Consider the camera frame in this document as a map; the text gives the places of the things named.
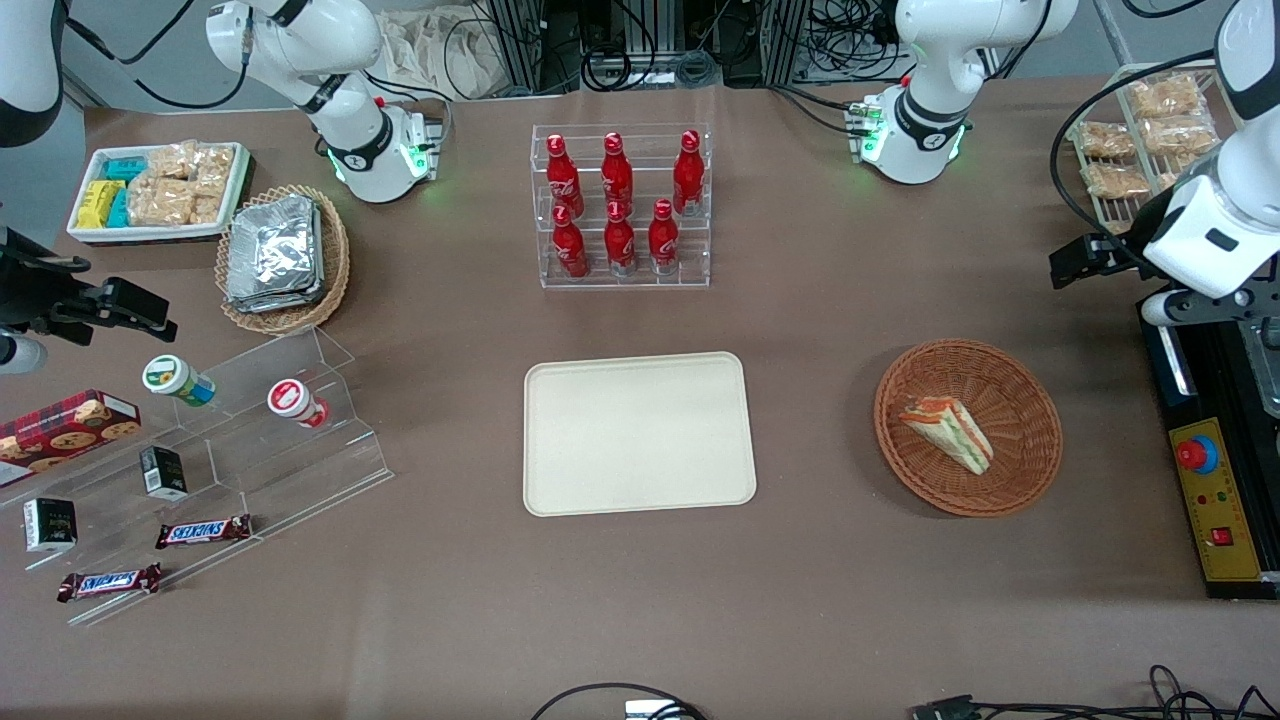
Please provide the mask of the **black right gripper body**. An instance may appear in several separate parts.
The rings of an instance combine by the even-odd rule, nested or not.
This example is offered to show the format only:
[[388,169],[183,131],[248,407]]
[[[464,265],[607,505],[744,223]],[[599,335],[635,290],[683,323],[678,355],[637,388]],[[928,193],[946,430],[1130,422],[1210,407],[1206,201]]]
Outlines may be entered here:
[[1,232],[1,324],[24,332],[31,322],[81,299],[90,286],[78,279],[91,263],[64,258],[12,228]]

